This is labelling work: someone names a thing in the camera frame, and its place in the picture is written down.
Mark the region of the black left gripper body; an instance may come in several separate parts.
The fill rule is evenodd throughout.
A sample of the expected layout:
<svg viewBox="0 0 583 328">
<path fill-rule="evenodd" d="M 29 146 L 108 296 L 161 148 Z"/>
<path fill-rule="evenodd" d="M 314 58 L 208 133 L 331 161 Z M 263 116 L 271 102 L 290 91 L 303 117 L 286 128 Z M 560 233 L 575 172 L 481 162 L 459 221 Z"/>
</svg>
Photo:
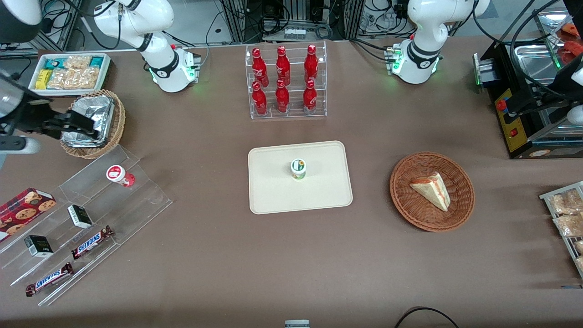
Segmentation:
<svg viewBox="0 0 583 328">
<path fill-rule="evenodd" d="M 518 84 L 511 91 L 510 114 L 525 114 L 551 107 L 570 107 L 573 103 L 533 84 Z"/>
</svg>

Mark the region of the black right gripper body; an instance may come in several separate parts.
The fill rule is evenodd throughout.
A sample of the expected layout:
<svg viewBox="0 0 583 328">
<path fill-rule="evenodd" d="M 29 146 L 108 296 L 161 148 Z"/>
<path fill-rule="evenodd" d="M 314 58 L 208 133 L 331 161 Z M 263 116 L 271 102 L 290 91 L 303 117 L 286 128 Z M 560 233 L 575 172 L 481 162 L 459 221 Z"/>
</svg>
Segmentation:
<svg viewBox="0 0 583 328">
<path fill-rule="evenodd" d="M 71 111 L 60 113 L 52 110 L 50 102 L 40 100 L 31 104 L 27 100 L 8 99 L 8 135 L 19 130 L 24 133 L 38 133 L 53 139 L 60 139 L 72 126 Z"/>
</svg>

